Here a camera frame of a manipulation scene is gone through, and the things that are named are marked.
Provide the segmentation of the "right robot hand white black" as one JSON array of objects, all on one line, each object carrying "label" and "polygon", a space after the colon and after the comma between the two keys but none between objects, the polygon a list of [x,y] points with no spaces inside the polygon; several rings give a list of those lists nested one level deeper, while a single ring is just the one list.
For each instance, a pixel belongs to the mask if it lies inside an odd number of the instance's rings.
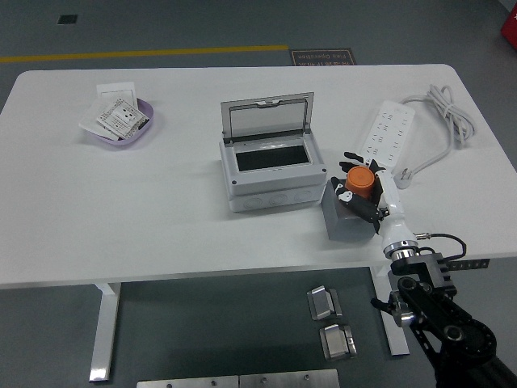
[{"label": "right robot hand white black", "polygon": [[339,166],[346,178],[330,180],[338,202],[373,225],[382,238],[381,248],[387,259],[395,261],[416,255],[417,239],[406,225],[392,169],[374,158],[352,152],[343,156]]}]

